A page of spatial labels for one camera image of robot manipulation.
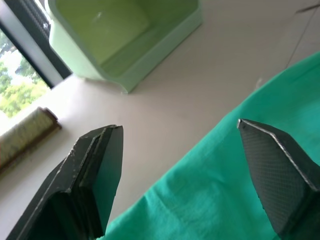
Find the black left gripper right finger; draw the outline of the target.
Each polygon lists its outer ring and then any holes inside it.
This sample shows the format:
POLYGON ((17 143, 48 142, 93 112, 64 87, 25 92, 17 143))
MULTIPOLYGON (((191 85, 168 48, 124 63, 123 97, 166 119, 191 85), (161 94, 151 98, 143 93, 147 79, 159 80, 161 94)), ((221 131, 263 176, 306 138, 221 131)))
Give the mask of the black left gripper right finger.
POLYGON ((250 177, 279 236, 320 234, 320 167, 288 133, 240 118, 250 177))

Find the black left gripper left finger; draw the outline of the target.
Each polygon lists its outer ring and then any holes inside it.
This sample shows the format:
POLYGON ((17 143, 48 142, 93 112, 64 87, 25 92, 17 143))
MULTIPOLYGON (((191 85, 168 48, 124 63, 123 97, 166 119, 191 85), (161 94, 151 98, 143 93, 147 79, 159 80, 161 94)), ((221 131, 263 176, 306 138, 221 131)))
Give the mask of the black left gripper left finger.
POLYGON ((124 129, 89 131, 46 177, 10 240, 96 240, 106 233, 122 174, 124 129))

